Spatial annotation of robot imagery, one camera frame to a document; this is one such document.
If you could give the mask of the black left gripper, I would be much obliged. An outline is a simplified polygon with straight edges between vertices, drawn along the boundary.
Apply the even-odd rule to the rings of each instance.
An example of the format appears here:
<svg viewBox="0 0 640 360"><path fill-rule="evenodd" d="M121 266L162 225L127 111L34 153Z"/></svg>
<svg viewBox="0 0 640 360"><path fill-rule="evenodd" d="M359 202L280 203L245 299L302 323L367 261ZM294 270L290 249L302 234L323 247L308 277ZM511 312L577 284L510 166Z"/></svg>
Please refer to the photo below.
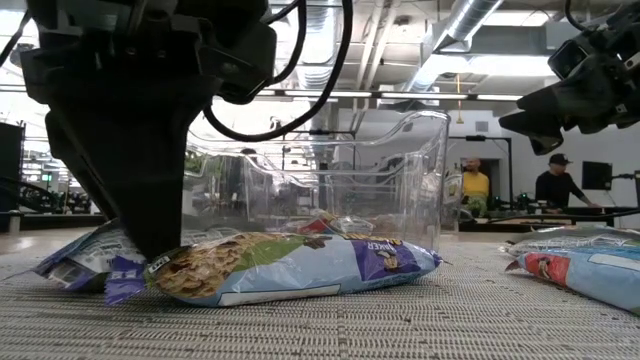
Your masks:
<svg viewBox="0 0 640 360"><path fill-rule="evenodd" d="M26 92L74 101L46 115L53 156L145 257L178 247L187 130L221 85L202 74L203 36L266 24L269 1L25 2L39 31Z"/></svg>

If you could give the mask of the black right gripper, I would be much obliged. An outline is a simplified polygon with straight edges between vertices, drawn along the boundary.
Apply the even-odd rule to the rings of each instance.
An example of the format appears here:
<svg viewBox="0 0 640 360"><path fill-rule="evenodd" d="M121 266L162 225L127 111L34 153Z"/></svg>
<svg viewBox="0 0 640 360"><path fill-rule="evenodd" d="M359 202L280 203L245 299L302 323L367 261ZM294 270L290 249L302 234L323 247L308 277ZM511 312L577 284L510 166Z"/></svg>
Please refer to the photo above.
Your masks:
<svg viewBox="0 0 640 360"><path fill-rule="evenodd" d="M578 117L587 117L579 122L584 134L640 123L640 2L623 4L606 19L581 27L590 49L603 62L600 69L592 76L574 75L525 95L517 106L531 112L499 118L503 129L529 139L535 155L560 147L562 132L576 127Z"/></svg>

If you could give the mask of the blue purple Quaker granola bar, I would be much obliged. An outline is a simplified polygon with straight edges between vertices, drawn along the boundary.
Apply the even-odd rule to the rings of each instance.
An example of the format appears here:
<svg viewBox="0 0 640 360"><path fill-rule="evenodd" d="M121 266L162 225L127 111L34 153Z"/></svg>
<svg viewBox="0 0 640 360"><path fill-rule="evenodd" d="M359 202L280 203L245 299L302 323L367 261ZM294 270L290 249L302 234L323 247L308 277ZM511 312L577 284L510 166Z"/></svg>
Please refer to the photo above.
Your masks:
<svg viewBox="0 0 640 360"><path fill-rule="evenodd" d="M204 307L333 296L405 284L441 262L432 250L388 237L246 232L182 246L148 264L116 257L105 302L148 289Z"/></svg>

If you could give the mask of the red granola bar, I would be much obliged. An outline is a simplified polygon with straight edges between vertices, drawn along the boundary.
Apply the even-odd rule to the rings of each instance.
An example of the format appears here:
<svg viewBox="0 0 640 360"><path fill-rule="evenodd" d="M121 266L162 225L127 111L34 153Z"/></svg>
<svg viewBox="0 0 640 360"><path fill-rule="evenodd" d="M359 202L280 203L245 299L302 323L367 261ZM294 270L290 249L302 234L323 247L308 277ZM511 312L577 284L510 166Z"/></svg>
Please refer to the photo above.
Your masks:
<svg viewBox="0 0 640 360"><path fill-rule="evenodd" d="M337 216L326 211L318 211L309 220L295 222L293 229L299 234L371 235L374 225L357 216Z"/></svg>

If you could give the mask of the person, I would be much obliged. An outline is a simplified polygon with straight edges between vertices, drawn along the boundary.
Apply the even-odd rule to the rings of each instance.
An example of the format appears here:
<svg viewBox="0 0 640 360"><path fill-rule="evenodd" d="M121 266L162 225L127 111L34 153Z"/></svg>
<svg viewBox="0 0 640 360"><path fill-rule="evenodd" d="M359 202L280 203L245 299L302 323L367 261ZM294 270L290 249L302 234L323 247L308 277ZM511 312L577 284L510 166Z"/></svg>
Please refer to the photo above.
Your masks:
<svg viewBox="0 0 640 360"><path fill-rule="evenodd" d="M474 216L484 216L489 198L489 178L480 171L480 159L468 158L463 173L463 195L466 208Z"/></svg>
<svg viewBox="0 0 640 360"><path fill-rule="evenodd" d="M535 198L537 201L545 202L544 213L562 213L568 207L570 194L577 197L588 207L599 208L598 204L591 202L586 197L572 176L566 171L570 163L571 161L565 154L553 154L549 159L549 169L537 177Z"/></svg>

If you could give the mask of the black monitor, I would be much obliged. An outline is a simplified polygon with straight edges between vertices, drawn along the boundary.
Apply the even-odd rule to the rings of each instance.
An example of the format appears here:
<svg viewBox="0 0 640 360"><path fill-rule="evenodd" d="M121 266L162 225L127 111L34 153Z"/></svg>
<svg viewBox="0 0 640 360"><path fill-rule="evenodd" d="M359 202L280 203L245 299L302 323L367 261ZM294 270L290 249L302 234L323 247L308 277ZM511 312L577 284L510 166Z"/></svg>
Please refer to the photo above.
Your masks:
<svg viewBox="0 0 640 360"><path fill-rule="evenodd" d="M605 162L584 161L582 163L581 187L583 190L611 189L613 165Z"/></svg>

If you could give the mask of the green plant in white pot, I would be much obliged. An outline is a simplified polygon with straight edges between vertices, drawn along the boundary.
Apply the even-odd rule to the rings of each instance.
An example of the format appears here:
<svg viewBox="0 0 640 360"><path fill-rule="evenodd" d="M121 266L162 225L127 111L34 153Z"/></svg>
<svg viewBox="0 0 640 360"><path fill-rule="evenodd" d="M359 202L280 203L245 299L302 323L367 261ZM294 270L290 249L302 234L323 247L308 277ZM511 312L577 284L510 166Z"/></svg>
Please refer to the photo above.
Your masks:
<svg viewBox="0 0 640 360"><path fill-rule="evenodd" d="M219 177L222 174L222 158L187 150L185 152L184 172L191 177Z"/></svg>

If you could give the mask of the black cabinet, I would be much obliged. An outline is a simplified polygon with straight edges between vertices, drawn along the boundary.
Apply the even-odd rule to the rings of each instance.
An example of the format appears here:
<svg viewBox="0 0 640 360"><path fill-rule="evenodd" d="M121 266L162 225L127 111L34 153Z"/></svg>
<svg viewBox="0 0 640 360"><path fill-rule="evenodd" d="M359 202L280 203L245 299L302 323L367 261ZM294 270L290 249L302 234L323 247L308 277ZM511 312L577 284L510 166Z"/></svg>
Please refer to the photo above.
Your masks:
<svg viewBox="0 0 640 360"><path fill-rule="evenodd" d="M19 208L23 134L22 127L0 122L0 233L9 230L8 213Z"/></svg>

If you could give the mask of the black workbench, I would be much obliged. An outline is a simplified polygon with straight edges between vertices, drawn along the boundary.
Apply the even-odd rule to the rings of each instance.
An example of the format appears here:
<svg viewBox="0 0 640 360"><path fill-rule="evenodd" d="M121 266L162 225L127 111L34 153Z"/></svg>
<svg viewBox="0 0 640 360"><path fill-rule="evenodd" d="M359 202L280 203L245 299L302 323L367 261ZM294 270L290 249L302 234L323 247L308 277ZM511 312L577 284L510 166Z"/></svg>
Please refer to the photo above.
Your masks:
<svg viewBox="0 0 640 360"><path fill-rule="evenodd" d="M525 214L510 217L494 218L460 218L458 230L461 232L498 232L524 233L531 229L539 230L565 225L604 224L614 227L619 219L640 215L640 208L605 207L587 208L572 207L561 214Z"/></svg>

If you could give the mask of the overhead LED light strip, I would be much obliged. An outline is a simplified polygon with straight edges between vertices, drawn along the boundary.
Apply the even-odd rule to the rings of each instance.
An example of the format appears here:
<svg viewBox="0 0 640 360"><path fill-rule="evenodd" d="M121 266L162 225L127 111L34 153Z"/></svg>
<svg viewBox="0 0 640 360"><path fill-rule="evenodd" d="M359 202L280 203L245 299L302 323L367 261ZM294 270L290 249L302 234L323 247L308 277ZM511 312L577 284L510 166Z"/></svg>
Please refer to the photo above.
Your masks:
<svg viewBox="0 0 640 360"><path fill-rule="evenodd" d="M258 97L318 98L322 94L318 90L262 90ZM475 93L443 93L443 92L383 92L383 91L332 91L330 98L362 98L388 100L455 100L455 101L489 101L516 102L521 95L475 94Z"/></svg>

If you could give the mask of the clear plastic bin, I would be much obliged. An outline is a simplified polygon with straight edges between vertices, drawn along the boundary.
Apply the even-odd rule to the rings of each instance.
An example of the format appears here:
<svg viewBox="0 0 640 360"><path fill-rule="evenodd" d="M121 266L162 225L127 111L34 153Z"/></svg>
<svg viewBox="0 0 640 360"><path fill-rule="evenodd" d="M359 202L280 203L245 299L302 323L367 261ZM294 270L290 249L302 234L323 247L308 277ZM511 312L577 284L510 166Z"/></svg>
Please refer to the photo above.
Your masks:
<svg viewBox="0 0 640 360"><path fill-rule="evenodd" d="M402 219L398 235L430 231L440 212L443 228L457 225L462 176L439 173L435 157L394 154L372 166L347 162L278 170L247 149L231 161L231 208L249 229L295 232L293 224L318 211L357 216L369 222L378 215Z"/></svg>
<svg viewBox="0 0 640 360"><path fill-rule="evenodd" d="M331 118L261 143L191 133L182 227L353 233L435 249L449 122L423 111L344 130Z"/></svg>

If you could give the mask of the grey woven placemat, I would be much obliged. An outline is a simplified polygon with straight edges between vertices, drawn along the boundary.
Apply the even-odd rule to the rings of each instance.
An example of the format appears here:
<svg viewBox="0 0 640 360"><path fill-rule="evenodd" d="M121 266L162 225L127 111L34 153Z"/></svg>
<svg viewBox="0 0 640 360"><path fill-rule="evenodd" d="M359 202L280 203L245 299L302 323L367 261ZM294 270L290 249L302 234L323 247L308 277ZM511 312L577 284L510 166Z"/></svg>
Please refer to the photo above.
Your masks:
<svg viewBox="0 0 640 360"><path fill-rule="evenodd" d="M640 360L640 317L450 243L418 281L367 293L196 308L156 292L107 306L0 256L0 360Z"/></svg>

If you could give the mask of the black door frame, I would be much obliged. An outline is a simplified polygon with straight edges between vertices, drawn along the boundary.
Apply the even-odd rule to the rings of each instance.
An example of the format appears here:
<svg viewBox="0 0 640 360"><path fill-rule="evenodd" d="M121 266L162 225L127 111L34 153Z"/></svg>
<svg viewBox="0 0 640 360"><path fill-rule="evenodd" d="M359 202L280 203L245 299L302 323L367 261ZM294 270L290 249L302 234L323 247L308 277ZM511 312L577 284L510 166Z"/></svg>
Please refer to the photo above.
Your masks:
<svg viewBox="0 0 640 360"><path fill-rule="evenodd" d="M514 189L513 189L513 145L512 139L509 137L497 137L497 136L485 136L485 135L466 135L466 136L451 136L449 140L461 140L466 142L486 142L491 141L494 145L498 141L504 141L507 145L507 164L508 164L508 188L509 188L509 207L511 210L515 209L514 205Z"/></svg>

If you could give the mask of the smooth silver ventilation duct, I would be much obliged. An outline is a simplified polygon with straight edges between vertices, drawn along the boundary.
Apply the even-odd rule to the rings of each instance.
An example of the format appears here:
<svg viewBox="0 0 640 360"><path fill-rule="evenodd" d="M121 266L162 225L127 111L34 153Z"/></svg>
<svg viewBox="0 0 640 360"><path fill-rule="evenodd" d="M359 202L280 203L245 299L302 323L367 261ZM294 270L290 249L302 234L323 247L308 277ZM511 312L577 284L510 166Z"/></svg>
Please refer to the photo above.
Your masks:
<svg viewBox="0 0 640 360"><path fill-rule="evenodd" d="M454 53L467 53L472 38L504 0L455 0L444 20L429 24L420 48L420 65L403 87L406 92L427 92L452 64L439 52L453 47Z"/></svg>

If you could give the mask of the ribbed silver ventilation duct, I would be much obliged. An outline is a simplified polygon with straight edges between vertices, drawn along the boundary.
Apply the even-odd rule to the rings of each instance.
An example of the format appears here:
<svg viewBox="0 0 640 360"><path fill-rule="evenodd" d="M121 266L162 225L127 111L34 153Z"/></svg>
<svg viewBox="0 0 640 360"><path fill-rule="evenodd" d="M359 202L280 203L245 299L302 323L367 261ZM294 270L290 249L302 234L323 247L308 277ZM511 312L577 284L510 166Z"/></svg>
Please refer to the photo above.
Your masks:
<svg viewBox="0 0 640 360"><path fill-rule="evenodd" d="M307 34L296 76L299 87L322 91L333 70L341 37L342 10L330 6L333 0L312 0L307 10ZM337 100L327 100L323 108L299 130L338 130ZM334 139L336 135L297 134L294 140Z"/></svg>

